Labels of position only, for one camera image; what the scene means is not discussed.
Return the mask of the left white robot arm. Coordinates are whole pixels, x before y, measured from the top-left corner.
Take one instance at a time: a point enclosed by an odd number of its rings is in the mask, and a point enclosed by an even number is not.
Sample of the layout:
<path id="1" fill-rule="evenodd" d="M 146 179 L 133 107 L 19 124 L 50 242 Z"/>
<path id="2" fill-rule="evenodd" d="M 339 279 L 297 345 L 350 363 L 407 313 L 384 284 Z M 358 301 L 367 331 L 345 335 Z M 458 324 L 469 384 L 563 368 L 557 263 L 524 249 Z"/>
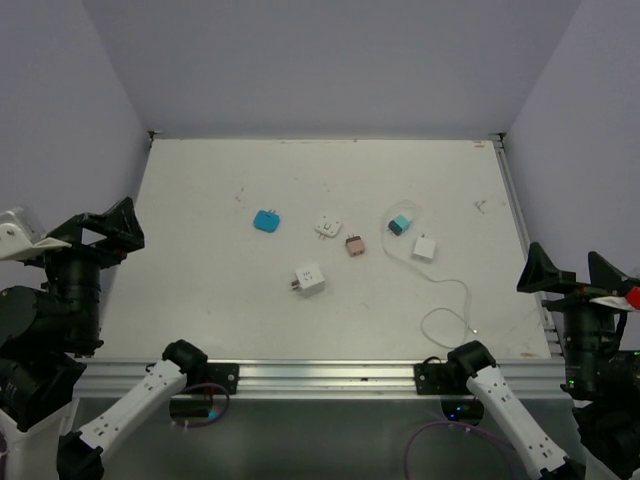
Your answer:
<path id="1" fill-rule="evenodd" d="M 122 443 L 158 409 L 208 379 L 206 355 L 170 343 L 125 390 L 91 383 L 101 348 L 102 274 L 143 249 L 134 203 L 43 228 L 24 207 L 1 215 L 1 258 L 40 270 L 39 287 L 1 292 L 1 475 L 101 479 Z"/>

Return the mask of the white power strip socket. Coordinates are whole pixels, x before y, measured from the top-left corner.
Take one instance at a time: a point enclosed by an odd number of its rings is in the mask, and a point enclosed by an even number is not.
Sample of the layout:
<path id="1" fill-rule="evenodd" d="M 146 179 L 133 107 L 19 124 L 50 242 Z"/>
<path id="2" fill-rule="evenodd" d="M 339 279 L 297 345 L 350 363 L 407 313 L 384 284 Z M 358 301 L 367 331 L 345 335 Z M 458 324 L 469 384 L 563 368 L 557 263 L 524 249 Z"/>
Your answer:
<path id="1" fill-rule="evenodd" d="M 326 288 L 326 279 L 318 263 L 309 263 L 293 271 L 290 289 L 302 297 L 321 293 Z"/>

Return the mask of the pink plug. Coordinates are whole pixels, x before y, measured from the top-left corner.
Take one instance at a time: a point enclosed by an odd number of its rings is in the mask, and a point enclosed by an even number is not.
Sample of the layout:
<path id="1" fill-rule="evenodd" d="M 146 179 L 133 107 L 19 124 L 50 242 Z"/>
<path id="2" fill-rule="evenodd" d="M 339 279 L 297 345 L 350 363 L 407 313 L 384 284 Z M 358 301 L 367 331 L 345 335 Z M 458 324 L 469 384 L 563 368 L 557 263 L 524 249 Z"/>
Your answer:
<path id="1" fill-rule="evenodd" d="M 350 257 L 357 257 L 366 252 L 366 246 L 361 236 L 350 235 L 345 240 L 345 248 Z"/>

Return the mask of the blue plug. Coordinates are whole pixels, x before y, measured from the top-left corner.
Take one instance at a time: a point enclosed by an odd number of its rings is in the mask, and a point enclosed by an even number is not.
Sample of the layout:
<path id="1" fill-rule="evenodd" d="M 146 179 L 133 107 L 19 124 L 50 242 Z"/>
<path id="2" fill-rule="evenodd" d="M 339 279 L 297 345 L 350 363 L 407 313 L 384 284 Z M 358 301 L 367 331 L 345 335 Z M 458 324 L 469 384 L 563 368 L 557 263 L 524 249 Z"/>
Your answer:
<path id="1" fill-rule="evenodd" d="M 253 226 L 266 233 L 274 233 L 280 224 L 280 216 L 271 210 L 259 210 L 253 220 Z"/>

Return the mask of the white charger block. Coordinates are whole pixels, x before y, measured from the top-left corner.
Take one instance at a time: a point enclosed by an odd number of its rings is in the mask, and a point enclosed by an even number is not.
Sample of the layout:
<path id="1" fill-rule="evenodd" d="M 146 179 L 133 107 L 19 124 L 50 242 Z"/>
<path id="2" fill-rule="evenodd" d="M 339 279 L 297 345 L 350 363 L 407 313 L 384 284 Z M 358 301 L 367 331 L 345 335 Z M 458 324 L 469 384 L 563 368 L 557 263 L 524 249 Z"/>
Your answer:
<path id="1" fill-rule="evenodd" d="M 426 235 L 416 238 L 411 256 L 414 259 L 431 262 L 435 258 L 437 242 Z"/>

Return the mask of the white multi-outlet adapter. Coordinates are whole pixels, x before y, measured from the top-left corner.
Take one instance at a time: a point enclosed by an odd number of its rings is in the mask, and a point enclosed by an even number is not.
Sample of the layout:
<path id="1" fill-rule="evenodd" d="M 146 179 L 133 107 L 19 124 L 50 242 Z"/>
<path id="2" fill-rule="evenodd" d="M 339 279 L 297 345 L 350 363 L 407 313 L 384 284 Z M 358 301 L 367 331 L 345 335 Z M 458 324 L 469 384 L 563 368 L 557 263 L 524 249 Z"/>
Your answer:
<path id="1" fill-rule="evenodd" d="M 314 223 L 314 230 L 321 240 L 334 239 L 342 228 L 340 217 L 333 214 L 321 214 Z"/>

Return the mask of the teal plug adapter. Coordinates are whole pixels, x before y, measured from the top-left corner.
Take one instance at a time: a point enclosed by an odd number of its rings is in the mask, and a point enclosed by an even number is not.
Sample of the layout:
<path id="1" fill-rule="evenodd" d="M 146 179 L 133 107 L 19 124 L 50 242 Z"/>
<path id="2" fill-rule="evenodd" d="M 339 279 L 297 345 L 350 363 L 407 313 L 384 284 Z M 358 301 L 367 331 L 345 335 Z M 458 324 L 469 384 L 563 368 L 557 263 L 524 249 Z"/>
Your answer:
<path id="1" fill-rule="evenodd" d="M 413 218 L 404 214 L 395 215 L 387 223 L 387 230 L 395 236 L 403 235 L 411 226 Z"/>

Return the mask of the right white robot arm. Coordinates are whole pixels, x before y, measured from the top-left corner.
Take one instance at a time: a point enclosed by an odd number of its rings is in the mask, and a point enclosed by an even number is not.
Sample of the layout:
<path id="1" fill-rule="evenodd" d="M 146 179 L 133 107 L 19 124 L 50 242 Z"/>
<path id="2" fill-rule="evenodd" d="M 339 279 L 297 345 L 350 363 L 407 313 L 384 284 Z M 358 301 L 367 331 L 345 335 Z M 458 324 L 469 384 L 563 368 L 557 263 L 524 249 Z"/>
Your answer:
<path id="1" fill-rule="evenodd" d="M 532 479 L 635 479 L 639 476 L 639 353 L 621 349 L 628 316 L 639 309 L 639 281 L 595 251 L 588 282 L 557 268 L 533 242 L 516 289 L 553 293 L 543 307 L 564 323 L 561 386 L 587 462 L 571 459 L 539 426 L 507 384 L 496 360 L 478 341 L 447 355 L 451 389 L 478 398 L 499 425 Z"/>

